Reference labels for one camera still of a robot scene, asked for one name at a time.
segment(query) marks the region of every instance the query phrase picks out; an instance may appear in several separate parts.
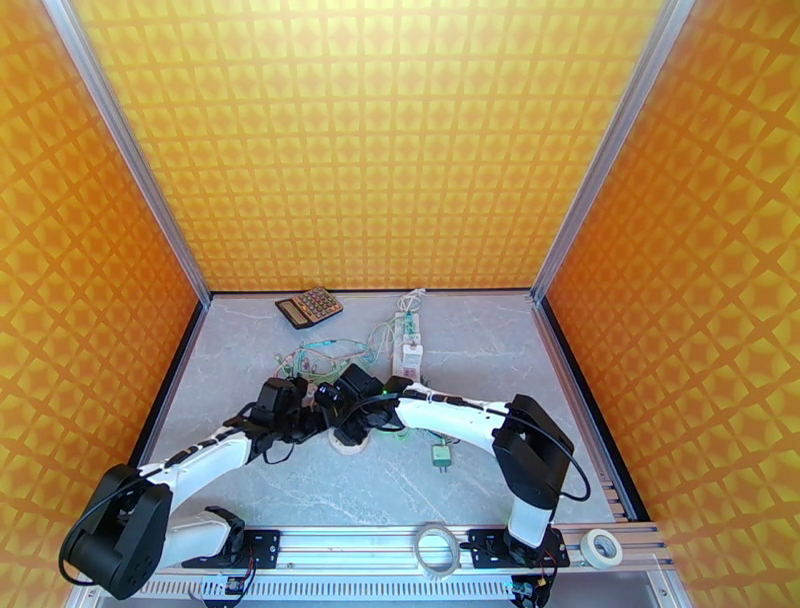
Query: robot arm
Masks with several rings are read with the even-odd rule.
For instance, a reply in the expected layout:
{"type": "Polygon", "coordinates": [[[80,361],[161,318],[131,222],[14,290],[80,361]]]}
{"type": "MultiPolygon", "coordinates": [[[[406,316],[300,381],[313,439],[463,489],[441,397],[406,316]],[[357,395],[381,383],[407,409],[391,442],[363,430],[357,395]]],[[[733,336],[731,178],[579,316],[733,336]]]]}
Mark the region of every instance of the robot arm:
{"type": "Polygon", "coordinates": [[[214,479],[265,455],[275,441],[303,443],[330,427],[346,445],[392,424],[455,437],[494,454],[514,494],[510,535],[527,547],[541,543],[573,446],[530,397],[477,401],[397,377],[384,385],[355,365],[334,384],[320,385],[311,407],[301,405],[306,391],[302,379],[270,378],[256,402],[207,439],[163,462],[110,469],[62,545],[62,575],[80,584],[66,574],[67,561],[125,599],[160,568],[212,555],[229,556],[233,564],[242,550],[241,519],[219,507],[182,519],[173,512],[214,479]]]}

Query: electrical wire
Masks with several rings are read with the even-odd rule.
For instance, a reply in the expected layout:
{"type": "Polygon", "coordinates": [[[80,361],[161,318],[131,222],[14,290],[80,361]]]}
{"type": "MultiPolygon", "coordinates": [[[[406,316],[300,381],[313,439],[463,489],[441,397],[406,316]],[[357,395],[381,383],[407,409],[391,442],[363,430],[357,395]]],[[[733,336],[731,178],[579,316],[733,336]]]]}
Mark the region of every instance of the electrical wire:
{"type": "Polygon", "coordinates": [[[434,433],[433,431],[425,430],[426,433],[437,439],[440,443],[436,445],[456,445],[461,443],[461,440],[457,437],[450,437],[449,435],[441,435],[439,433],[434,433]]]}
{"type": "Polygon", "coordinates": [[[256,402],[255,401],[251,401],[250,403],[248,403],[242,409],[239,410],[239,413],[236,414],[236,417],[238,418],[240,416],[244,416],[248,411],[253,409],[255,406],[256,406],[256,402]]]}
{"type": "MultiPolygon", "coordinates": [[[[396,302],[397,310],[413,313],[422,306],[424,289],[414,289],[401,295],[396,302]]],[[[395,341],[394,317],[375,325],[367,336],[366,342],[349,338],[336,338],[300,344],[298,348],[285,356],[276,355],[277,366],[272,375],[291,378],[303,377],[320,384],[333,382],[352,363],[365,370],[375,365],[384,354],[390,357],[392,344],[395,341]],[[351,344],[350,352],[333,355],[324,349],[341,344],[351,344]]]]}
{"type": "MultiPolygon", "coordinates": [[[[247,582],[245,583],[245,586],[242,589],[242,592],[239,594],[239,596],[235,600],[233,600],[233,604],[227,604],[227,601],[223,600],[226,602],[225,605],[227,608],[236,608],[236,606],[238,606],[242,602],[244,597],[250,592],[250,588],[253,586],[253,582],[256,580],[256,571],[258,570],[258,565],[256,563],[253,547],[249,547],[249,551],[250,551],[250,561],[247,564],[247,571],[245,572],[243,577],[243,579],[247,582]]],[[[205,608],[210,608],[208,602],[206,602],[204,598],[196,596],[192,591],[189,591],[189,597],[193,600],[201,602],[205,608]]]]}
{"type": "Polygon", "coordinates": [[[289,448],[289,453],[286,454],[286,456],[284,456],[280,460],[276,460],[275,462],[270,462],[269,460],[267,460],[267,453],[266,452],[264,452],[261,456],[264,458],[264,462],[266,462],[267,464],[280,464],[282,462],[286,462],[287,460],[289,460],[291,455],[294,454],[294,446],[295,446],[295,444],[293,443],[292,447],[289,448]]]}
{"type": "Polygon", "coordinates": [[[580,475],[581,480],[583,481],[583,485],[586,488],[586,492],[584,493],[584,495],[575,496],[574,494],[570,494],[568,492],[561,492],[560,496],[563,496],[564,498],[568,498],[570,500],[574,500],[575,502],[586,502],[587,500],[589,500],[589,497],[592,495],[592,487],[589,485],[589,478],[586,476],[583,467],[580,464],[578,464],[578,461],[575,460],[575,457],[569,451],[567,446],[565,446],[563,443],[561,443],[558,439],[553,437],[543,428],[540,428],[523,418],[517,418],[516,416],[512,416],[510,414],[507,417],[510,418],[511,420],[514,420],[515,422],[524,424],[529,429],[535,431],[536,433],[539,433],[542,437],[545,437],[548,441],[550,441],[553,445],[555,445],[559,450],[561,450],[564,453],[564,455],[569,459],[572,466],[575,467],[575,470],[578,471],[578,475],[580,475]]]}
{"type": "Polygon", "coordinates": [[[409,427],[403,428],[396,428],[396,429],[387,429],[387,428],[375,428],[376,431],[379,433],[388,433],[392,437],[395,438],[397,441],[408,441],[408,438],[411,437],[411,430],[409,427]]]}
{"type": "Polygon", "coordinates": [[[424,289],[412,289],[407,294],[397,298],[397,310],[400,312],[417,312],[422,307],[424,289]]]}
{"type": "Polygon", "coordinates": [[[161,468],[154,469],[154,470],[150,471],[149,473],[147,473],[146,475],[142,475],[141,477],[137,477],[136,479],[133,479],[133,480],[129,481],[128,483],[120,486],[114,492],[112,492],[108,496],[105,496],[104,498],[101,498],[99,501],[97,501],[95,504],[93,504],[91,507],[89,507],[83,513],[83,515],[81,515],[78,518],[78,521],[76,521],[74,524],[72,524],[72,527],[69,529],[69,532],[67,532],[67,535],[64,537],[64,542],[61,543],[61,548],[58,551],[58,571],[61,574],[61,576],[64,578],[64,580],[66,580],[68,583],[71,583],[71,584],[73,584],[73,585],[75,585],[77,587],[92,587],[92,586],[97,584],[94,581],[81,581],[81,580],[78,580],[78,579],[74,578],[73,576],[70,576],[70,574],[66,571],[66,569],[64,568],[64,564],[67,561],[67,556],[66,556],[66,553],[67,553],[67,539],[69,539],[86,522],[86,520],[89,519],[92,515],[94,515],[101,507],[106,506],[108,503],[110,503],[115,498],[118,498],[120,496],[123,496],[127,492],[130,492],[131,489],[133,489],[135,486],[137,486],[140,483],[142,483],[143,481],[145,481],[148,477],[152,477],[153,475],[156,475],[157,473],[161,473],[163,470],[164,469],[161,469],[161,468]]]}
{"type": "Polygon", "coordinates": [[[481,407],[480,405],[474,405],[472,403],[469,403],[468,401],[462,401],[461,405],[466,406],[466,407],[470,407],[472,409],[481,410],[483,412],[486,412],[487,414],[495,414],[497,416],[503,416],[504,418],[508,418],[509,420],[513,420],[514,422],[518,422],[519,424],[522,424],[522,425],[526,426],[527,428],[531,429],[532,431],[538,433],[539,435],[542,435],[543,437],[545,437],[554,446],[556,446],[559,450],[561,450],[564,453],[564,455],[567,457],[567,459],[569,459],[570,464],[572,464],[572,466],[575,467],[575,470],[578,471],[578,475],[580,475],[581,480],[583,481],[583,485],[586,488],[586,492],[584,493],[583,496],[575,496],[574,494],[570,494],[568,492],[561,492],[559,495],[564,497],[564,498],[568,498],[570,500],[574,500],[575,502],[586,502],[587,500],[589,500],[589,497],[592,495],[592,488],[589,485],[589,478],[586,476],[586,473],[583,470],[583,467],[581,467],[581,465],[578,464],[578,461],[575,460],[575,457],[572,455],[572,452],[569,451],[567,446],[565,446],[558,439],[553,437],[553,435],[551,435],[550,433],[545,431],[543,428],[540,428],[540,427],[536,426],[532,422],[530,422],[528,420],[525,420],[524,418],[518,418],[517,416],[512,415],[511,412],[502,412],[502,411],[498,411],[498,410],[484,408],[484,407],[481,407]]]}
{"type": "Polygon", "coordinates": [[[553,557],[553,554],[550,553],[550,551],[548,551],[547,549],[544,550],[544,556],[547,557],[553,563],[553,565],[551,566],[553,568],[553,572],[551,572],[549,575],[545,574],[545,571],[544,571],[544,559],[542,559],[541,560],[542,561],[542,564],[541,564],[541,566],[542,566],[542,576],[555,576],[558,573],[558,562],[556,561],[556,558],[553,557]]]}
{"type": "Polygon", "coordinates": [[[373,405],[375,403],[381,403],[383,401],[396,401],[400,398],[399,393],[382,393],[380,395],[375,395],[373,397],[367,397],[366,399],[362,399],[361,401],[356,401],[351,408],[348,409],[347,415],[344,418],[338,419],[336,421],[337,427],[341,427],[344,422],[353,415],[353,413],[357,412],[358,410],[364,409],[369,405],[373,405]]]}

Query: marble surface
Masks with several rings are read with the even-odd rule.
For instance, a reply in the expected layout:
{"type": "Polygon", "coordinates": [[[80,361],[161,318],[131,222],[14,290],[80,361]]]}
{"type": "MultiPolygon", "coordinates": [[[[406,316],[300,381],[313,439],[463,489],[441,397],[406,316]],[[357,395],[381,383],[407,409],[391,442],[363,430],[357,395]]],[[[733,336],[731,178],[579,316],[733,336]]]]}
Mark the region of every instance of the marble surface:
{"type": "MultiPolygon", "coordinates": [[[[280,298],[215,298],[155,443],[151,460],[169,457],[211,433],[253,401],[276,366],[300,342],[332,338],[365,340],[390,318],[397,294],[338,295],[344,311],[316,327],[295,330],[274,305],[280,298]]],[[[592,497],[562,499],[556,522],[612,522],[600,482],[531,317],[524,294],[434,293],[420,310],[425,349],[422,374],[437,390],[486,400],[535,397],[576,445],[589,475],[592,497]]],[[[389,376],[384,356],[370,370],[389,376]]],[[[504,524],[512,495],[489,454],[465,443],[453,446],[453,466],[431,464],[434,440],[414,431],[405,440],[372,433],[355,456],[340,455],[324,435],[298,446],[285,463],[261,460],[209,484],[179,513],[220,505],[250,526],[504,524]]],[[[277,444],[277,460],[287,451],[277,444]]],[[[570,468],[565,490],[582,492],[570,468]]]]}

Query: orange patterned wall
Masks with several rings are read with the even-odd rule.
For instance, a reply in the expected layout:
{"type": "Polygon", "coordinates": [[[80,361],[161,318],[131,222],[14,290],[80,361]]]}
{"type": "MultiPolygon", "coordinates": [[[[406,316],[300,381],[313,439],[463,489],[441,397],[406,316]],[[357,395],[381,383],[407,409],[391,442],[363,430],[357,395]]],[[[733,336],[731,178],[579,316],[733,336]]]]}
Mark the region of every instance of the orange patterned wall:
{"type": "Polygon", "coordinates": [[[800,4],[698,0],[549,298],[697,606],[800,605],[800,4]]]}
{"type": "Polygon", "coordinates": [[[38,2],[0,2],[0,606],[125,461],[195,296],[38,2]]]}
{"type": "Polygon", "coordinates": [[[528,287],[662,0],[76,0],[215,290],[528,287]]]}

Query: white tape roll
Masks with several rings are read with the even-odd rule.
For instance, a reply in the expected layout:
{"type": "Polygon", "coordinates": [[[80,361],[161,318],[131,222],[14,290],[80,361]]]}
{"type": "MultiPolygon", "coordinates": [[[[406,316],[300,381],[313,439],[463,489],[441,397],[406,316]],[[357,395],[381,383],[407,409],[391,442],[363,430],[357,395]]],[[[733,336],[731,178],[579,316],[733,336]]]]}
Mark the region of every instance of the white tape roll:
{"type": "Polygon", "coordinates": [[[335,432],[336,430],[333,427],[328,429],[328,441],[334,450],[340,454],[344,454],[345,456],[360,454],[366,449],[367,445],[369,445],[369,435],[367,435],[364,441],[358,445],[345,445],[336,439],[336,435],[334,435],[335,432]]]}
{"type": "Polygon", "coordinates": [[[589,530],[581,539],[581,553],[590,566],[608,570],[622,563],[622,545],[607,530],[589,530]]]}

